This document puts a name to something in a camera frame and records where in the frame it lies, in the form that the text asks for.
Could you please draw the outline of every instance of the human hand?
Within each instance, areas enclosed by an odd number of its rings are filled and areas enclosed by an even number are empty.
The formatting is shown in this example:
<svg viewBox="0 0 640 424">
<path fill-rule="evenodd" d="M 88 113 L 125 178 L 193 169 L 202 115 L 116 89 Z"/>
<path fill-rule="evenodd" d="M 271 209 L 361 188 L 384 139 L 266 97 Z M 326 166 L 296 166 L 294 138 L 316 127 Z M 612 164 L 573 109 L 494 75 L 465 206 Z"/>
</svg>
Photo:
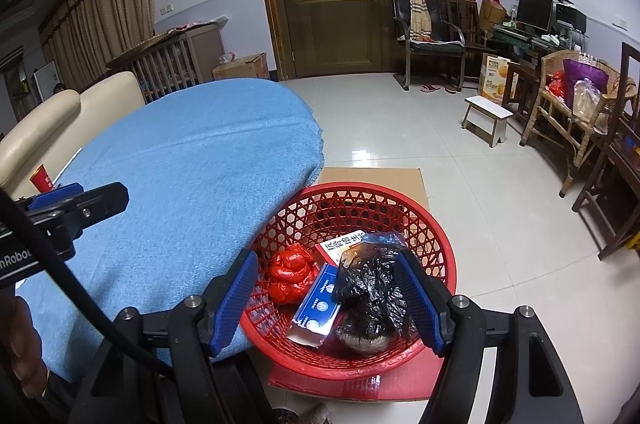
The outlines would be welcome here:
<svg viewBox="0 0 640 424">
<path fill-rule="evenodd" d="M 47 367 L 42 360 L 42 340 L 33 328 L 31 310 L 20 296 L 15 297 L 14 314 L 6 323 L 3 341 L 14 374 L 20 380 L 24 394 L 29 398 L 37 397 L 47 386 Z"/>
</svg>

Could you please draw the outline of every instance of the blue tablecloth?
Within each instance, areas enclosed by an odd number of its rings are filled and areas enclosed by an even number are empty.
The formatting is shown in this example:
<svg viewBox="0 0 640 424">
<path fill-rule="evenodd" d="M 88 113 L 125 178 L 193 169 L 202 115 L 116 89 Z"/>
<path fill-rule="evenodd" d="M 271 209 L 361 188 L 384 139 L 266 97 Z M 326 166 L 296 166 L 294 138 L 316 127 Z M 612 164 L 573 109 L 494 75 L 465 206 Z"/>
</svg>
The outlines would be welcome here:
<svg viewBox="0 0 640 424">
<path fill-rule="evenodd" d="M 68 263 L 114 318 L 173 308 L 226 272 L 239 250 L 322 168 L 321 130 L 280 84 L 232 79 L 175 92 L 101 133 L 61 182 L 114 181 L 127 210 L 85 231 Z M 18 289 L 31 307 L 47 366 L 79 380 L 101 336 L 45 273 Z M 250 346 L 240 328 L 218 359 Z"/>
</svg>

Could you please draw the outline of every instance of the red plastic basket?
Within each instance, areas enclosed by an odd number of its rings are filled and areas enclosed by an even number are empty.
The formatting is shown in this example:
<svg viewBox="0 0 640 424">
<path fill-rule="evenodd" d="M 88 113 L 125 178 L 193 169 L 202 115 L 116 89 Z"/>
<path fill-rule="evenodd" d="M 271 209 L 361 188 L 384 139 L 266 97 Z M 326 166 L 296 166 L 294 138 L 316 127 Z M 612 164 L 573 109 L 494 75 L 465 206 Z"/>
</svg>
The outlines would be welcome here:
<svg viewBox="0 0 640 424">
<path fill-rule="evenodd" d="M 259 273 L 254 292 L 241 318 L 247 337 L 278 364 L 309 377 L 349 380 L 391 370 L 418 354 L 418 339 L 393 339 L 383 353 L 371 357 L 301 346 L 286 338 L 296 307 L 278 307 L 270 299 L 271 254 L 300 242 L 313 248 L 318 242 L 362 229 L 398 231 L 420 258 L 427 274 L 442 278 L 451 293 L 456 289 L 456 262 L 444 231 L 431 214 L 409 197 L 363 182 L 331 182 L 303 189 L 269 221 L 252 249 L 258 254 Z"/>
</svg>

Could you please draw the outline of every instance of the electrical outlet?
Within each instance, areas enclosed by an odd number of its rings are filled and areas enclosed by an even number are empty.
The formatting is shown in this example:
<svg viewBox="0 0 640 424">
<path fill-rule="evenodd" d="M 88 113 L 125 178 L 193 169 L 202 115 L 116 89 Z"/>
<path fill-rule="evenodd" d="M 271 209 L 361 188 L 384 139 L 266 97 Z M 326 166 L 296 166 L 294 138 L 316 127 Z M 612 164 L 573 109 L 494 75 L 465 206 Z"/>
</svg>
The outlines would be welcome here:
<svg viewBox="0 0 640 424">
<path fill-rule="evenodd" d="M 623 20 L 619 16 L 615 17 L 615 20 L 613 21 L 613 25 L 616 26 L 616 27 L 620 27 L 620 29 L 627 30 L 627 28 L 626 28 L 626 20 Z"/>
</svg>

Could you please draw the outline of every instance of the red paper cup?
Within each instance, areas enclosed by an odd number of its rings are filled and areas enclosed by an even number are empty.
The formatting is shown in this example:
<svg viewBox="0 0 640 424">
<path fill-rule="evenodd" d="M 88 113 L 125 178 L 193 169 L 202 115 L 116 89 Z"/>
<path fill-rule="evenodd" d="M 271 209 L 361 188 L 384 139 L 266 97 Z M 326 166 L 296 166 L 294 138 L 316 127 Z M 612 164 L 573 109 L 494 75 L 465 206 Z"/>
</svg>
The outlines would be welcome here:
<svg viewBox="0 0 640 424">
<path fill-rule="evenodd" d="M 53 189 L 53 184 L 47 170 L 44 169 L 44 164 L 41 164 L 36 172 L 31 175 L 30 180 L 40 193 L 46 193 Z"/>
</svg>

